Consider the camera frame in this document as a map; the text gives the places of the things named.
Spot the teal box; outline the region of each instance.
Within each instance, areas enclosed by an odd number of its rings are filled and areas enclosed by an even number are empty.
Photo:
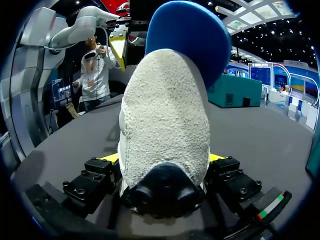
[[[222,74],[207,90],[210,103],[221,108],[260,107],[262,82]]]

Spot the gray table surface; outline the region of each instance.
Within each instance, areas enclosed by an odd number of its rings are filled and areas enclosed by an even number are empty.
[[[18,190],[23,192],[33,184],[48,181],[62,191],[62,182],[76,178],[87,160],[116,153],[121,97],[73,120],[42,142],[16,172],[13,181]],[[246,174],[262,181],[264,192],[277,187],[292,193],[291,201],[273,222],[279,229],[293,216],[311,187],[305,166],[312,132],[266,107],[221,109],[211,104],[208,117],[212,153],[239,160]],[[110,199],[107,196],[86,219],[106,226]],[[222,208],[229,216],[227,224],[232,225],[237,217],[225,206]],[[209,212],[204,204],[190,216],[156,220],[121,209],[117,229],[125,237],[197,235],[216,224]]]

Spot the white shirt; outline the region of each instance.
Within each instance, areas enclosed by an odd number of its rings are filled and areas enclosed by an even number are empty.
[[[85,60],[85,56],[81,59],[81,76],[76,82],[82,85],[84,102],[100,99],[110,94],[109,69],[114,68],[117,61],[110,47],[108,47],[108,52],[109,57],[106,54],[104,58],[98,55],[88,61]]]

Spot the white foam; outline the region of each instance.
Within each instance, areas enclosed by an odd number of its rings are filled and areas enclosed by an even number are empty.
[[[206,89],[197,66],[171,49],[149,53],[125,90],[118,145],[123,179],[136,185],[154,166],[178,165],[203,181],[210,156]]]

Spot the badge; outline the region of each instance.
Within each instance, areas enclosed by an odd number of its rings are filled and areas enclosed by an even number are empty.
[[[87,82],[88,87],[91,87],[91,86],[93,86],[94,84],[95,84],[94,79],[93,79],[93,78],[88,78],[88,82]]]

